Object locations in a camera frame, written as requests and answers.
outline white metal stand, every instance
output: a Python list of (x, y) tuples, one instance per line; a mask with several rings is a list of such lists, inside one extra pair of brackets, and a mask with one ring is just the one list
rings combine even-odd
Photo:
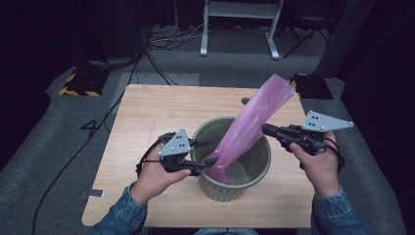
[(277, 4), (256, 4), (238, 2), (215, 2), (205, 0), (204, 33), (202, 36), (201, 56), (208, 54), (208, 17), (234, 17), (272, 19), (271, 31), (265, 32), (265, 38), (271, 51), (272, 58), (280, 58), (273, 40), (275, 27), (280, 18), (284, 0), (278, 0)]

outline green bucket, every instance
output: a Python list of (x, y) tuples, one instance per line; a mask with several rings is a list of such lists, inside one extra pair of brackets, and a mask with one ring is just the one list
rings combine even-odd
[[(193, 148), (190, 152), (193, 161), (201, 161), (213, 153), (226, 134), (234, 117), (217, 117), (205, 122), (195, 132), (193, 139), (209, 140), (208, 146)], [(271, 164), (271, 149), (265, 136), (260, 137), (247, 152), (227, 168), (227, 175), (235, 184), (228, 185), (215, 181), (204, 172), (199, 177), (204, 193), (218, 202), (231, 202), (239, 198), (245, 190), (259, 182)]]

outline denim jacket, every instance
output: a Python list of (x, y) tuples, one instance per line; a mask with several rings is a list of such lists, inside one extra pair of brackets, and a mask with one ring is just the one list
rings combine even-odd
[(134, 184), (124, 189), (122, 196), (108, 213), (95, 224), (89, 234), (134, 234), (141, 224), (144, 225), (147, 215), (147, 206), (136, 203), (132, 199), (130, 189)]
[[(136, 203), (126, 187), (122, 196), (104, 218), (95, 224), (89, 234), (134, 234), (144, 224), (147, 207)], [(311, 234), (367, 234), (357, 218), (345, 191), (328, 198), (314, 197), (311, 216)]]
[(343, 188), (331, 197), (314, 196), (312, 204), (311, 234), (367, 234)]

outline right hand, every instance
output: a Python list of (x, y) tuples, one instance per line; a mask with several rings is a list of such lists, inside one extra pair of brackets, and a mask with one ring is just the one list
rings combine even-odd
[[(336, 142), (332, 131), (327, 132), (324, 137)], [(326, 144), (336, 148), (330, 141), (326, 141)], [(330, 197), (339, 193), (338, 159), (334, 152), (326, 149), (319, 155), (311, 156), (295, 143), (290, 145), (290, 149), (303, 164), (305, 175), (314, 186), (315, 196)]]

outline plastic bag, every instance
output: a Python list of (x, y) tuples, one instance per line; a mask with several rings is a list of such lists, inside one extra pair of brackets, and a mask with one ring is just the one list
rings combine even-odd
[(226, 175), (226, 168), (262, 136), (262, 126), (295, 93), (289, 82), (277, 74), (266, 80), (232, 122), (215, 151), (206, 157), (219, 159), (214, 166), (205, 168), (205, 173), (217, 182), (234, 184)]

